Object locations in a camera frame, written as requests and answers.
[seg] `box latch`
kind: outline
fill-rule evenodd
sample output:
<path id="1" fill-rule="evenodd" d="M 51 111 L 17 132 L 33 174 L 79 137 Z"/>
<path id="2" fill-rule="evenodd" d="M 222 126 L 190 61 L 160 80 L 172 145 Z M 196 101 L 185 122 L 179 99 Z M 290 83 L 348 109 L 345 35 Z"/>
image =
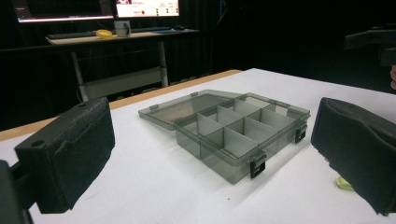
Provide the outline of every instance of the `box latch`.
<path id="1" fill-rule="evenodd" d="M 267 156 L 265 153 L 262 154 L 262 156 L 257 160 L 251 160 L 250 161 L 250 178 L 254 178 L 257 175 L 259 175 L 263 170 L 265 170 L 265 159 Z"/>
<path id="2" fill-rule="evenodd" d="M 294 142 L 297 144 L 299 142 L 301 142 L 301 140 L 303 140 L 303 138 L 305 138 L 305 132 L 306 132 L 306 128 L 308 126 L 305 124 L 303 125 L 300 129 L 296 130 L 296 138 L 294 140 Z"/>

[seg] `black curtain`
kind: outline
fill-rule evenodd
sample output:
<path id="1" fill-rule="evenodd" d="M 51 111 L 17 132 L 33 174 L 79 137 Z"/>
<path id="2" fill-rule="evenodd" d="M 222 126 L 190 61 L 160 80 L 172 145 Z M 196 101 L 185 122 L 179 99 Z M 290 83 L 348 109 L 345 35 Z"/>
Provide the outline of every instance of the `black curtain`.
<path id="1" fill-rule="evenodd" d="M 396 22 L 394 2 L 227 0 L 213 72 L 252 67 L 394 93 L 379 45 L 344 50 L 346 35 Z"/>

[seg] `black padded block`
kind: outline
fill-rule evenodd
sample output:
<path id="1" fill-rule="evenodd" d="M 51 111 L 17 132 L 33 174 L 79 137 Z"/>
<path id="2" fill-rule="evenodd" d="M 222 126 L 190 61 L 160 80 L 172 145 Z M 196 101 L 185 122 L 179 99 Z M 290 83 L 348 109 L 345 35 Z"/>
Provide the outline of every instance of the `black padded block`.
<path id="1" fill-rule="evenodd" d="M 106 98 L 76 105 L 15 147 L 43 214 L 72 209 L 115 146 Z"/>
<path id="2" fill-rule="evenodd" d="M 396 212 L 396 124 L 322 98 L 311 143 L 378 214 Z"/>

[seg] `gray translucent lid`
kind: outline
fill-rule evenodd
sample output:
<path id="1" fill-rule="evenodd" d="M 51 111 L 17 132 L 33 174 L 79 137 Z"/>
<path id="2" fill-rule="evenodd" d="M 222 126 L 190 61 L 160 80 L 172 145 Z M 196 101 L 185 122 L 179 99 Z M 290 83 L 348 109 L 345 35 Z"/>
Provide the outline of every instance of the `gray translucent lid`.
<path id="1" fill-rule="evenodd" d="M 197 91 L 175 100 L 139 110 L 139 117 L 173 131 L 175 120 L 185 118 L 240 95 L 242 94 L 227 91 Z"/>

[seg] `table surface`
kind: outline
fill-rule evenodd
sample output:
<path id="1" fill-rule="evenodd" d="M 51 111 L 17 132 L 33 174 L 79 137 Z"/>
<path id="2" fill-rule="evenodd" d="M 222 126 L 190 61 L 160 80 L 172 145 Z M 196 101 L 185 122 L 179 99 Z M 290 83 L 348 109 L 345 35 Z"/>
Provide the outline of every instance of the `table surface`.
<path id="1" fill-rule="evenodd" d="M 175 132 L 138 110 L 196 91 L 253 92 L 310 110 L 307 135 L 266 163 L 255 179 L 231 185 L 177 144 Z M 377 215 L 356 192 L 339 189 L 338 174 L 310 144 L 322 97 L 361 106 L 396 122 L 396 95 L 250 69 L 136 95 L 111 103 L 116 146 L 102 173 L 73 210 L 41 215 L 35 223 L 396 223 Z M 51 119 L 0 133 L 0 159 Z"/>

